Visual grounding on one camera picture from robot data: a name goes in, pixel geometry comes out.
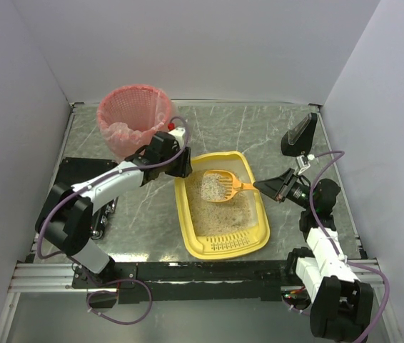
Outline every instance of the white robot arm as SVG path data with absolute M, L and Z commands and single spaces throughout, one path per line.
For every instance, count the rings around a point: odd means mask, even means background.
M 169 133 L 158 131 L 148 146 L 140 148 L 116 168 L 80 184 L 55 184 L 36 222 L 36 231 L 41 232 L 49 213 L 63 199 L 76 195 L 53 215 L 44 237 L 94 274 L 108 274 L 114 260 L 89 237 L 93 213 L 124 192 L 154 180 L 162 172 L 187 177 L 192 168 L 191 150 L 184 147 L 186 135 L 182 127 Z M 166 163 L 178 153 L 178 158 Z
M 337 342 L 353 342 L 370 323 L 373 289 L 360 282 L 347 265 L 332 215 L 340 187 L 330 179 L 318 182 L 313 193 L 315 209 L 326 232 L 310 210 L 310 186 L 301 174 L 308 169 L 306 156 L 297 156 L 298 171 L 258 181 L 254 187 L 277 202 L 290 199 L 303 207 L 299 229 L 308 245 L 288 255 L 287 274 L 297 275 L 310 297 L 310 328 L 313 336 Z

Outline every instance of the pink laundry basket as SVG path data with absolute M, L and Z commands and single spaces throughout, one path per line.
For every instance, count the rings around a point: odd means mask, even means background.
M 97 124 L 109 149 L 122 160 L 149 144 L 157 131 L 168 131 L 175 114 L 176 107 L 162 90 L 133 84 L 115 89 L 102 100 Z

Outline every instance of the purple cable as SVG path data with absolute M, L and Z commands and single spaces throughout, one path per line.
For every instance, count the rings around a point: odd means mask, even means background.
M 332 159 L 332 161 L 330 161 L 329 163 L 327 163 L 326 166 L 321 169 L 319 174 L 316 175 L 316 178 L 313 180 L 311 187 L 310 187 L 310 208 L 311 208 L 311 212 L 312 212 L 313 216 L 315 217 L 316 222 L 318 223 L 318 226 L 321 228 L 324 235 L 326 235 L 329 238 L 329 241 L 331 242 L 331 244 L 335 250 L 335 253 L 337 255 L 339 255 L 340 250 L 338 250 L 337 245 L 335 244 L 333 239 L 330 237 L 330 235 L 327 232 L 327 230 L 325 229 L 323 223 L 321 223 L 321 220 L 319 219 L 318 214 L 316 213 L 316 210 L 315 210 L 315 204 L 313 203 L 313 192 L 315 191 L 316 184 L 319 182 L 319 179 L 321 178 L 323 173 L 330 168 L 330 166 L 332 166 L 334 163 L 336 163 L 339 159 L 341 159 L 343 157 L 345 152 L 341 151 L 341 150 L 328 151 L 328 152 L 324 152 L 322 154 L 316 155 L 315 158 L 325 156 L 325 155 L 330 155 L 330 154 L 338 154 L 338 156 L 335 157 L 334 159 Z M 379 275 L 385 285 L 385 294 L 384 294 L 383 299 L 381 300 L 381 304 L 380 304 L 380 307 L 378 307 L 378 311 L 376 312 L 376 315 L 373 317 L 373 320 L 370 322 L 370 324 L 365 328 L 363 333 L 360 334 L 360 336 L 353 342 L 353 343 L 361 343 L 368 336 L 368 334 L 370 334 L 372 332 L 375 325 L 379 322 L 381 315 L 383 314 L 383 312 L 386 308 L 386 304 L 388 303 L 388 300 L 389 300 L 390 285 L 389 285 L 388 278 L 386 277 L 386 275 L 384 275 L 384 273 L 382 271 L 369 267 L 369 266 L 365 266 L 363 264 L 354 263 L 354 262 L 348 262 L 348 264 L 352 267 L 361 268 L 361 269 L 364 269 L 364 270 L 367 270 L 369 272 Z
M 167 161 L 161 162 L 161 163 L 157 163 L 157 164 L 152 164 L 149 166 L 133 166 L 133 167 L 129 167 L 129 168 L 124 168 L 121 169 L 121 173 L 124 172 L 131 172 L 133 170 L 145 170 L 145 169 L 152 169 L 152 168 L 159 168 L 161 166 L 165 166 L 173 161 L 175 161 L 185 150 L 185 148 L 188 146 L 188 141 L 189 141 L 189 125 L 186 123 L 186 120 L 182 117 L 182 116 L 174 116 L 170 122 L 172 122 L 173 120 L 178 119 L 183 123 L 183 126 L 186 130 L 186 137 L 185 137 L 185 141 L 183 143 L 183 146 L 181 147 L 180 151 L 177 152 L 175 154 L 175 156 L 171 157 L 170 159 L 168 159 Z M 111 178 L 113 175 L 117 175 L 118 171 L 113 171 L 111 173 L 108 173 L 106 175 L 104 175 L 103 177 L 95 180 L 90 186 L 96 186 L 97 184 L 100 184 L 101 182 L 104 182 L 105 180 Z M 71 201 L 73 198 L 77 197 L 78 195 L 82 194 L 83 192 L 86 192 L 89 189 L 89 187 L 84 187 L 80 190 L 78 190 L 77 192 L 74 192 L 73 194 L 69 195 L 68 197 L 66 197 L 65 199 L 63 199 L 61 202 L 59 202 L 49 213 L 49 215 L 47 216 L 47 218 L 45 218 L 44 223 L 42 224 L 42 227 L 40 229 L 39 232 L 39 238 L 37 239 L 37 257 L 39 259 L 49 259 L 50 257 L 53 257 L 57 254 L 62 254 L 61 251 L 57 251 L 57 252 L 52 252 L 51 254 L 48 255 L 43 255 L 42 254 L 42 243 L 44 241 L 44 236 L 45 236 L 45 231 L 51 221 L 51 219 L 53 218 L 53 216 L 55 215 L 55 213 L 57 213 L 57 211 L 59 211 L 62 206 L 64 206 L 65 204 L 67 204 L 69 201 Z M 80 264 L 80 262 L 78 262 L 76 259 L 74 259 L 73 257 L 68 257 L 71 261 L 73 261 L 74 263 Z M 102 286 L 100 285 L 98 282 L 96 282 L 91 275 L 89 275 L 88 272 L 85 273 L 88 278 L 91 280 L 91 282 L 93 282 L 95 285 L 97 286 Z M 102 317 L 104 319 L 107 319 L 110 322 L 113 322 L 115 324 L 120 324 L 120 325 L 132 325 L 132 324 L 136 324 L 138 322 L 140 322 L 141 320 L 145 319 L 145 317 L 148 315 L 148 313 L 150 313 L 151 311 L 151 306 L 153 305 L 153 297 L 151 295 L 151 290 L 148 288 L 148 286 L 146 286 L 146 284 L 140 280 L 137 279 L 120 279 L 120 280 L 114 280 L 111 282 L 107 282 L 106 284 L 104 284 L 104 286 L 108 286 L 110 284 L 118 284 L 118 283 L 122 283 L 122 282 L 135 282 L 137 284 L 142 285 L 146 292 L 148 293 L 148 298 L 149 298 L 149 302 L 148 302 L 148 307 L 146 308 L 145 313 L 138 319 L 132 321 L 132 322 L 121 322 L 119 320 L 110 318 L 108 316 L 106 316 L 105 314 L 102 314 L 98 311 L 96 311 L 95 309 L 92 309 L 92 307 L 89 305 L 89 300 L 90 298 L 95 295 L 95 294 L 115 294 L 115 292 L 110 292 L 110 291 L 97 291 L 94 293 L 91 293 L 88 298 L 86 299 L 86 304 L 88 305 L 88 309 L 90 312 L 93 312 L 94 314 L 97 314 L 99 317 Z
M 95 294 L 111 294 L 111 295 L 116 295 L 116 292 L 110 292 L 110 291 L 96 291 L 94 293 L 91 293 L 90 295 L 88 295 L 88 297 L 86 298 L 86 305 L 88 306 L 88 311 L 89 312 L 93 312 L 94 314 L 97 314 L 99 317 L 102 317 L 104 319 L 107 319 L 109 322 L 115 323 L 115 324 L 119 324 L 119 325 L 132 325 L 132 324 L 137 324 L 138 322 L 142 321 L 143 319 L 145 319 L 146 316 L 148 316 L 148 313 L 150 313 L 151 311 L 151 306 L 153 306 L 153 297 L 151 295 L 151 290 L 148 288 L 148 286 L 146 286 L 145 282 L 142 282 L 140 280 L 137 279 L 120 279 L 120 280 L 115 280 L 115 281 L 110 281 L 107 282 L 105 284 L 105 286 L 108 286 L 110 284 L 120 284 L 122 282 L 134 282 L 136 284 L 140 284 L 142 285 L 145 289 L 146 292 L 148 293 L 148 307 L 145 310 L 145 313 L 142 314 L 142 316 L 136 320 L 133 320 L 132 322 L 122 322 L 121 320 L 116 320 L 113 319 L 109 316 L 106 316 L 103 313 L 100 313 L 99 311 L 96 311 L 95 309 L 93 309 L 91 307 L 91 305 L 89 304 L 89 300 L 91 299 L 91 297 Z

